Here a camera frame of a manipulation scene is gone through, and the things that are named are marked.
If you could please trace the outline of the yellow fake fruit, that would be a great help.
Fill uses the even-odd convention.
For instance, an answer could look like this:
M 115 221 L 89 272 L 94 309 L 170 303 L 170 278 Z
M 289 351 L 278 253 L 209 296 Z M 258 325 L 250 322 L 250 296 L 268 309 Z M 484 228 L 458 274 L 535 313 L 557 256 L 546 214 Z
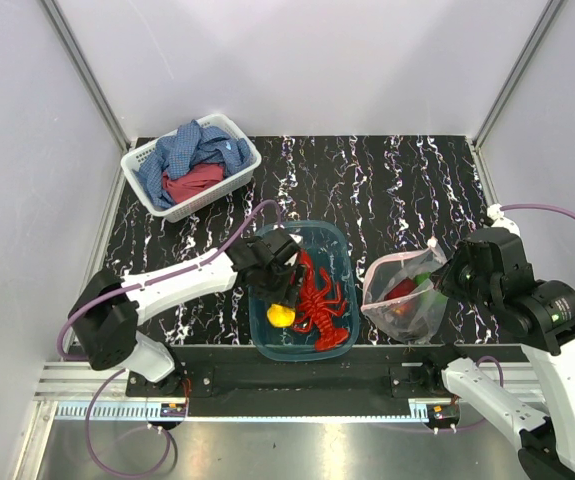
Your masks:
M 296 310 L 288 306 L 272 304 L 266 312 L 266 317 L 274 328 L 289 328 L 295 322 Z

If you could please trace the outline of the red fake lobster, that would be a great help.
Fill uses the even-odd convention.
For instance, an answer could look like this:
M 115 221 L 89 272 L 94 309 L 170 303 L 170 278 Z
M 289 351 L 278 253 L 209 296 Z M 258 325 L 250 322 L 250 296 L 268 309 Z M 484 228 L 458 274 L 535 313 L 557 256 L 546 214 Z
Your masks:
M 315 267 L 310 255 L 302 251 L 298 263 L 309 267 L 300 293 L 296 319 L 291 329 L 300 334 L 318 331 L 314 342 L 316 352 L 325 352 L 342 345 L 350 336 L 345 327 L 336 326 L 334 321 L 344 315 L 348 301 L 341 293 L 339 282 L 333 282 L 327 270 Z

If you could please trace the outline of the clear zip top bag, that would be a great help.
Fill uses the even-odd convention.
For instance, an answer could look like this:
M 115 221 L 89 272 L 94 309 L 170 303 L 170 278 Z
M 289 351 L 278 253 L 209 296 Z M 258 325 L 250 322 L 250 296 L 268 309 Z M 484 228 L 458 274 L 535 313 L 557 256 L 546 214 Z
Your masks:
M 447 298 L 434 288 L 431 275 L 445 263 L 434 237 L 422 250 L 378 258 L 365 275 L 361 312 L 397 342 L 429 343 L 447 306 Z

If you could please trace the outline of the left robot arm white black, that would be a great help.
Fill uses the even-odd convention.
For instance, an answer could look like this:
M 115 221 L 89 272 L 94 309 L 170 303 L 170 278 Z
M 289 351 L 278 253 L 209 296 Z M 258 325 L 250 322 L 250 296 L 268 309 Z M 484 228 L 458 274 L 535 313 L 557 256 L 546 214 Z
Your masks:
M 300 235 L 273 227 L 149 273 L 119 277 L 103 269 L 72 307 L 71 327 L 92 369 L 124 368 L 170 396 L 182 386 L 180 362 L 169 347 L 140 332 L 140 325 L 173 306 L 237 287 L 270 305 L 295 309 L 304 276 L 298 264 L 302 250 Z

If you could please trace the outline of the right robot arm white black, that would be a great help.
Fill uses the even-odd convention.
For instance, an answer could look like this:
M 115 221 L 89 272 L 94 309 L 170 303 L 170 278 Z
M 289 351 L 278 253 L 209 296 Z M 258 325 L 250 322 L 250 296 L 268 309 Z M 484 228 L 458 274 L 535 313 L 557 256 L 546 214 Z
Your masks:
M 575 479 L 575 290 L 536 279 L 521 238 L 498 226 L 462 239 L 430 279 L 447 298 L 488 310 L 519 340 L 547 410 L 509 393 L 453 345 L 424 360 L 424 390 L 469 403 L 513 445 L 529 478 Z

